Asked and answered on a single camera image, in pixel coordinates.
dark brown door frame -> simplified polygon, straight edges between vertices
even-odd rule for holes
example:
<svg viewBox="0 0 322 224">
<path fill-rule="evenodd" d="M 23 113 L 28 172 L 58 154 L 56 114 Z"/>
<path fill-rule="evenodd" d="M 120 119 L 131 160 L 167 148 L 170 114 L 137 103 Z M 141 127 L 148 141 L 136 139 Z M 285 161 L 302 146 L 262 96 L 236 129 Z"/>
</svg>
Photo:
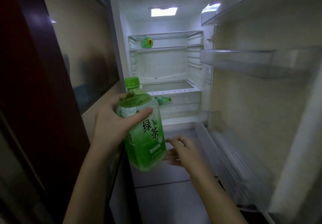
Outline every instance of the dark brown door frame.
<svg viewBox="0 0 322 224">
<path fill-rule="evenodd" d="M 0 2 L 2 130 L 61 222 L 90 143 L 44 0 Z"/>
</svg>

bottle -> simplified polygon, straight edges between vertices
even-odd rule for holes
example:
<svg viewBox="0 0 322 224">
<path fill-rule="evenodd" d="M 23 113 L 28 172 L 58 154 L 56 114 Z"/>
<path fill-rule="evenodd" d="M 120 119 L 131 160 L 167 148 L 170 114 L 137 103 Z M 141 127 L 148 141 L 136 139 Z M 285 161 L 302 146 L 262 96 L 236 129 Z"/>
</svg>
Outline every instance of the bottle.
<svg viewBox="0 0 322 224">
<path fill-rule="evenodd" d="M 145 37 L 142 41 L 141 41 L 141 47 L 143 49 L 145 48 L 152 48 L 153 46 L 153 40 L 149 37 Z"/>
<path fill-rule="evenodd" d="M 165 97 L 165 96 L 161 96 L 161 97 L 154 97 L 156 100 L 157 100 L 157 102 L 159 103 L 159 105 L 161 106 L 161 105 L 165 105 L 165 104 L 167 104 L 168 102 L 171 102 L 171 101 L 173 101 L 173 99 L 172 98 L 168 98 L 168 97 Z"/>
<path fill-rule="evenodd" d="M 127 92 L 116 110 L 122 118 L 132 116 L 147 107 L 153 112 L 132 128 L 124 139 L 130 163 L 143 172 L 150 171 L 167 154 L 158 102 L 140 89 L 137 77 L 124 80 Z"/>
</svg>

forearm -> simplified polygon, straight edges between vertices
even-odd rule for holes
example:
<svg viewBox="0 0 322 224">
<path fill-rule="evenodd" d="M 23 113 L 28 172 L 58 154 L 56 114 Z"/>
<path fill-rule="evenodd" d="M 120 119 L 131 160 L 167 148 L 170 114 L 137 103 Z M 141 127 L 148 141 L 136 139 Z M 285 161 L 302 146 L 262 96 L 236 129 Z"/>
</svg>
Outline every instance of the forearm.
<svg viewBox="0 0 322 224">
<path fill-rule="evenodd" d="M 63 224 L 104 223 L 108 154 L 90 147 L 79 172 Z"/>
<path fill-rule="evenodd" d="M 191 182 L 203 201 L 211 223 L 247 223 L 236 207 L 236 204 L 230 199 L 228 194 L 211 174 L 192 178 Z"/>
</svg>

person's left hand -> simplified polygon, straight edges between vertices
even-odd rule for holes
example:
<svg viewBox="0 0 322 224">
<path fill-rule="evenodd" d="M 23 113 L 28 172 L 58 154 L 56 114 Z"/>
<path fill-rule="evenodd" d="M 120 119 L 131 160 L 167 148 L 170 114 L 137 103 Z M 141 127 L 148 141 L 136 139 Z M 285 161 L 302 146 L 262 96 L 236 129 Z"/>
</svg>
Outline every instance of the person's left hand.
<svg viewBox="0 0 322 224">
<path fill-rule="evenodd" d="M 96 114 L 94 136 L 91 147 L 107 155 L 114 150 L 126 137 L 128 131 L 147 118 L 153 111 L 151 107 L 127 118 L 115 114 L 114 109 L 125 94 L 115 95 L 102 105 Z"/>
</svg>

green tea bottle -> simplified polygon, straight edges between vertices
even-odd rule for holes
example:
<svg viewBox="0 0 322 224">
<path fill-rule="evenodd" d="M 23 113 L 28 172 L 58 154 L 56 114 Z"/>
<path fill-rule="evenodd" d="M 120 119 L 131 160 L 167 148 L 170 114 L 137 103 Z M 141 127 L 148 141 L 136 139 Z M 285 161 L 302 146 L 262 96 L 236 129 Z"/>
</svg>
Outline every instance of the green tea bottle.
<svg viewBox="0 0 322 224">
<path fill-rule="evenodd" d="M 140 89 L 137 77 L 124 80 L 127 92 L 116 113 L 123 118 L 147 107 L 152 114 L 132 128 L 124 139 L 130 163 L 143 172 L 150 171 L 167 154 L 158 102 Z"/>
<path fill-rule="evenodd" d="M 172 98 L 168 98 L 165 96 L 161 96 L 161 97 L 155 97 L 155 99 L 157 100 L 157 102 L 159 103 L 159 105 L 165 105 L 168 102 L 171 102 L 173 99 Z"/>
<path fill-rule="evenodd" d="M 141 41 L 141 47 L 143 49 L 145 48 L 151 48 L 153 46 L 153 40 L 149 37 L 145 37 L 142 41 Z"/>
</svg>

